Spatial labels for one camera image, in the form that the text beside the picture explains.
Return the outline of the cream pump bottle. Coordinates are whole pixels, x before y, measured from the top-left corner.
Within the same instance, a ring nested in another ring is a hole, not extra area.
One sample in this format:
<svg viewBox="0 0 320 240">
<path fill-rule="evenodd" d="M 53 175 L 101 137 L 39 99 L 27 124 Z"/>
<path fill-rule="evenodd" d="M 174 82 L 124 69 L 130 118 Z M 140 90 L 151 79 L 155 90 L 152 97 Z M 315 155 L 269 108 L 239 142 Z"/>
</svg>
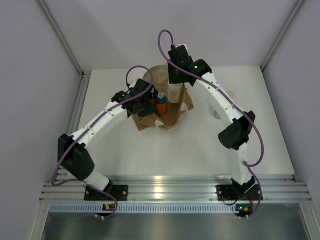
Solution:
<svg viewBox="0 0 320 240">
<path fill-rule="evenodd" d="M 183 101 L 185 92 L 185 84 L 168 84 L 167 87 L 167 98 L 168 101 L 172 104 L 181 104 Z"/>
</svg>

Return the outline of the beige round pump bottle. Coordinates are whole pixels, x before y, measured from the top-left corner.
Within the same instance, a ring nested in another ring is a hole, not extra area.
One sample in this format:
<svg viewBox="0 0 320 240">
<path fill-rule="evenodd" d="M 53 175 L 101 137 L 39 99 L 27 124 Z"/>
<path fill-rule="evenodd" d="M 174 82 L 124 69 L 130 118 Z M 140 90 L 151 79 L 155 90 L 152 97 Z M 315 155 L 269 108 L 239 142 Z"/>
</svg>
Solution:
<svg viewBox="0 0 320 240">
<path fill-rule="evenodd" d="M 226 93 L 228 94 L 228 96 L 231 98 L 231 100 L 233 100 L 235 98 L 235 93 L 232 90 L 227 90 Z M 213 107 L 212 105 L 210 106 L 210 113 L 213 115 L 213 117 L 217 120 L 221 120 L 221 116 L 220 116 L 220 108 L 216 109 L 215 107 Z"/>
</svg>

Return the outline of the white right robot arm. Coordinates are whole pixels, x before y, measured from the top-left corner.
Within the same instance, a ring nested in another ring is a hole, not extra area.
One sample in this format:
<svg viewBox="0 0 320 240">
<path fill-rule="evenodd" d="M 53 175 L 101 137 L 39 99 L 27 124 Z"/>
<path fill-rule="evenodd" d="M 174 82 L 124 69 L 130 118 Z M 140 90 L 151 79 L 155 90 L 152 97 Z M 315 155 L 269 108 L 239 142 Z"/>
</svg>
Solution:
<svg viewBox="0 0 320 240">
<path fill-rule="evenodd" d="M 255 185 L 255 178 L 243 164 L 248 159 L 248 141 L 252 131 L 250 121 L 236 110 L 231 97 L 217 83 L 209 65 L 202 59 L 193 61 L 186 45 L 172 45 L 168 55 L 169 83 L 190 84 L 221 118 L 225 129 L 218 134 L 218 139 L 227 149 L 232 192 L 237 198 L 244 199 Z"/>
</svg>

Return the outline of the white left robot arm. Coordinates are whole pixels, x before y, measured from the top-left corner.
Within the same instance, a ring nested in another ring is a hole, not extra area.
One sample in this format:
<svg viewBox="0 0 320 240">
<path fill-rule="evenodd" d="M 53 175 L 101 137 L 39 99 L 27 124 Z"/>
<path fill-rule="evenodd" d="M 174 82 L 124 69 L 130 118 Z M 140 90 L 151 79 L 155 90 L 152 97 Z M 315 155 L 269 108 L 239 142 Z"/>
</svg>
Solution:
<svg viewBox="0 0 320 240">
<path fill-rule="evenodd" d="M 58 139 L 58 164 L 78 181 L 92 186 L 102 200 L 109 199 L 113 182 L 96 168 L 91 153 L 113 128 L 132 115 L 152 115 L 156 110 L 153 104 L 156 93 L 155 87 L 142 79 L 133 81 L 127 91 L 116 93 L 93 120 Z"/>
</svg>

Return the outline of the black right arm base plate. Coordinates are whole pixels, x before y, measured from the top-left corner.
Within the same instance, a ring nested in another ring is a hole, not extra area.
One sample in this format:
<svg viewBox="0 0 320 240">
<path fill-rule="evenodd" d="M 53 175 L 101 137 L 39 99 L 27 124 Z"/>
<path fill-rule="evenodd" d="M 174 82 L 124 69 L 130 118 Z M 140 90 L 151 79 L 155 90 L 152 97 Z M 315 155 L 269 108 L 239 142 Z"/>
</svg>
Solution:
<svg viewBox="0 0 320 240">
<path fill-rule="evenodd" d="M 260 189 L 255 184 L 246 193 L 241 192 L 234 185 L 223 184 L 216 187 L 217 197 L 219 201 L 235 202 L 235 201 L 258 201 L 260 199 Z"/>
</svg>

